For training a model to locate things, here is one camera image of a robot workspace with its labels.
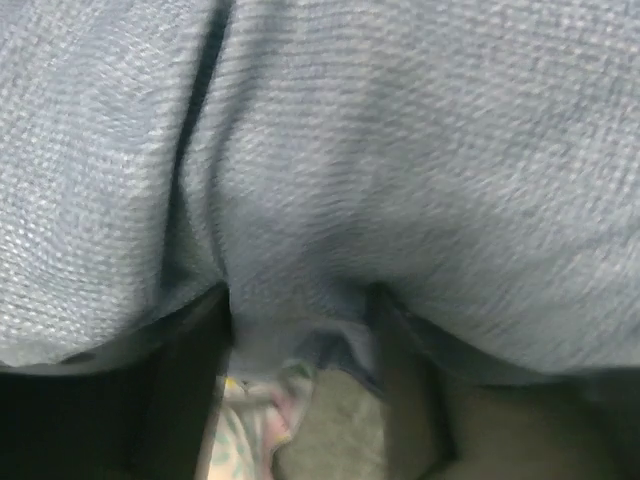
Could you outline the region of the blue-grey pillowcase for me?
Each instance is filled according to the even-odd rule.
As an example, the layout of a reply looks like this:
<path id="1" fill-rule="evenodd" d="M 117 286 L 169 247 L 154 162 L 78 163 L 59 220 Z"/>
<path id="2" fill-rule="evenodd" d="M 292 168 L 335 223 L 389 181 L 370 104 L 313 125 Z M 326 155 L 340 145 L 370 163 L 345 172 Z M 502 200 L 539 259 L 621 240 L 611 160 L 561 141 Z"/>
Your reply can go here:
<path id="1" fill-rule="evenodd" d="M 487 383 L 639 363 L 635 1 L 5 1 L 1 360 L 230 291 L 232 370 L 366 288 Z"/>

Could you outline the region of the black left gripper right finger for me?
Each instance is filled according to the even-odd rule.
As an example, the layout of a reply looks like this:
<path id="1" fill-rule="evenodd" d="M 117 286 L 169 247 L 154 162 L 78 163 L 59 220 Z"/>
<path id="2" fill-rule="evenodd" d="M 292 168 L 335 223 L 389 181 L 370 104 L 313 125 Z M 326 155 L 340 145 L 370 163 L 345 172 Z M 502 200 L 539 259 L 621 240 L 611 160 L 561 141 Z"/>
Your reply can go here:
<path id="1" fill-rule="evenodd" d="M 374 287 L 389 479 L 635 479 L 639 372 L 545 377 L 409 314 Z"/>

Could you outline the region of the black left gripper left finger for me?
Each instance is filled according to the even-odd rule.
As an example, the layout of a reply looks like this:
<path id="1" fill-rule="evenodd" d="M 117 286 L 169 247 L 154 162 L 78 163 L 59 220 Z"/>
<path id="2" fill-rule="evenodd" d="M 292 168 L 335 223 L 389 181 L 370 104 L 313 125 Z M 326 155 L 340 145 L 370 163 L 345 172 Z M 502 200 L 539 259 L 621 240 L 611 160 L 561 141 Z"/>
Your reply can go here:
<path id="1" fill-rule="evenodd" d="M 5 479 L 203 479 L 232 343 L 228 293 L 58 364 L 1 369 Z"/>

